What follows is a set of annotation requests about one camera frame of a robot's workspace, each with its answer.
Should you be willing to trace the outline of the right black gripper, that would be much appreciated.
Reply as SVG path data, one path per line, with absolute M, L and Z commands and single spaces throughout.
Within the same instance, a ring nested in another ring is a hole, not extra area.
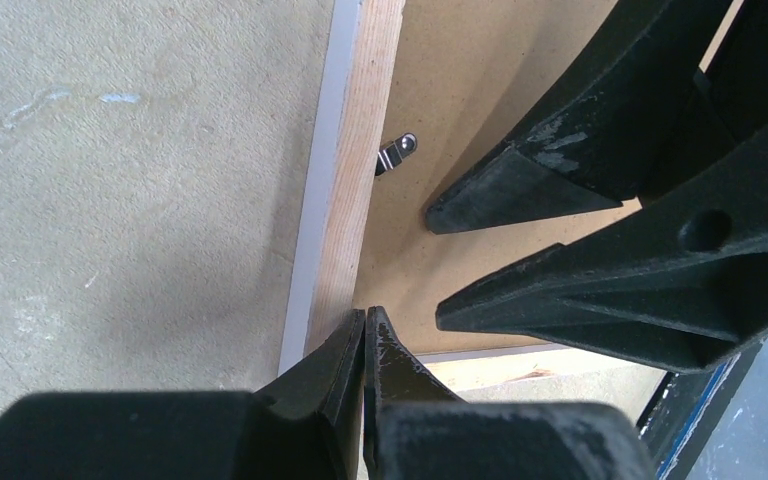
M 511 131 L 430 203 L 426 227 L 481 230 L 617 208 L 637 194 L 654 202 L 727 157 L 768 124 L 768 1 L 744 2 L 696 73 L 728 9 L 616 3 Z

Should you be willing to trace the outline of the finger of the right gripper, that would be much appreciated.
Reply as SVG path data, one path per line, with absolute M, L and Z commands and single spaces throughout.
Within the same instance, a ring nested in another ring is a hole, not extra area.
M 767 338 L 768 123 L 650 206 L 466 286 L 435 319 L 681 373 Z

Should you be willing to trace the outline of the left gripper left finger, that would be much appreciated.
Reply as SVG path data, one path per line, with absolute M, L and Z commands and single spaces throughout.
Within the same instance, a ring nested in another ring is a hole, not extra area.
M 350 479 L 366 316 L 255 392 L 43 392 L 0 415 L 0 479 Z

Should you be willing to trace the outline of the brown backing board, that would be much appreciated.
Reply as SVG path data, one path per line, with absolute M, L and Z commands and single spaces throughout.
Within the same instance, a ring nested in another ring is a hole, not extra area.
M 560 77 L 613 9 L 610 1 L 410 1 L 384 133 L 418 150 L 374 180 L 353 304 L 382 306 L 418 355 L 540 351 L 515 335 L 440 331 L 438 303 L 555 243 L 571 243 L 640 204 L 454 235 L 424 223 L 428 203 L 496 145 Z

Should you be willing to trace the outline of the wooden picture frame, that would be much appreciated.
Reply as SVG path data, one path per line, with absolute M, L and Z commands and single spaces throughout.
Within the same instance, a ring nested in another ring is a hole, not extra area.
M 332 16 L 309 158 L 279 367 L 319 346 L 355 307 L 374 180 L 418 150 L 414 133 L 383 136 L 404 9 L 410 1 L 339 1 Z M 458 390 L 610 368 L 547 343 L 540 351 L 419 358 Z

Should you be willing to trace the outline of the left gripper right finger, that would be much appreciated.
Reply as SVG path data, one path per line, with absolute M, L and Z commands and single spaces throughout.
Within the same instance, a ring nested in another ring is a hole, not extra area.
M 470 403 L 365 320 L 363 458 L 373 479 L 652 479 L 637 429 L 594 402 Z

